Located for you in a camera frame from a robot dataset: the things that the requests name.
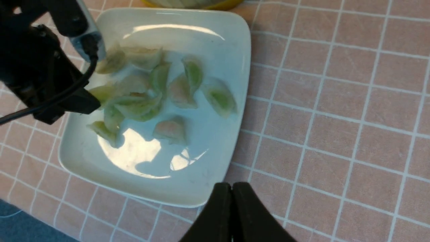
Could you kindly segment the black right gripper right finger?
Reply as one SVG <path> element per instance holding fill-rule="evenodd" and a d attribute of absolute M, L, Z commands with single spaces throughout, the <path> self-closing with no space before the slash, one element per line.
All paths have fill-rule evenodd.
<path fill-rule="evenodd" d="M 270 214 L 249 183 L 232 186 L 233 242 L 295 242 Z"/>

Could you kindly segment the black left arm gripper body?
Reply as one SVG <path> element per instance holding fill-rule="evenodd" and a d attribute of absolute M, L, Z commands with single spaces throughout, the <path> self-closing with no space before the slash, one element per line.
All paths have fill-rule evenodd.
<path fill-rule="evenodd" d="M 101 107 L 85 89 L 98 57 L 92 56 L 87 71 L 81 73 L 61 49 L 57 35 L 43 24 L 34 26 L 48 13 L 58 32 L 71 37 L 74 1 L 1 1 L 1 81 L 26 105 L 2 117 L 1 125 L 28 115 L 51 125 L 66 112 L 91 114 Z"/>

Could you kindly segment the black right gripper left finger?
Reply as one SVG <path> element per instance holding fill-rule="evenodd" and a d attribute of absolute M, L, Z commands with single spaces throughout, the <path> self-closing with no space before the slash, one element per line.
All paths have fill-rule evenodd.
<path fill-rule="evenodd" d="M 232 194 L 228 183 L 216 183 L 209 199 L 181 242 L 230 242 Z"/>

